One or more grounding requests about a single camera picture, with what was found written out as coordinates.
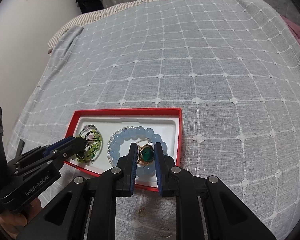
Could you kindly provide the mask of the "person's left hand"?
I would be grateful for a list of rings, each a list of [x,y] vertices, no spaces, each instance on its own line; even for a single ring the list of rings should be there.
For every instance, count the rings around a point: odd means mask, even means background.
[[[35,198],[30,202],[28,210],[23,215],[22,213],[11,213],[4,211],[0,214],[0,230],[3,230],[5,235],[10,239],[16,239],[21,226],[27,226],[31,220],[42,211],[41,201]]]

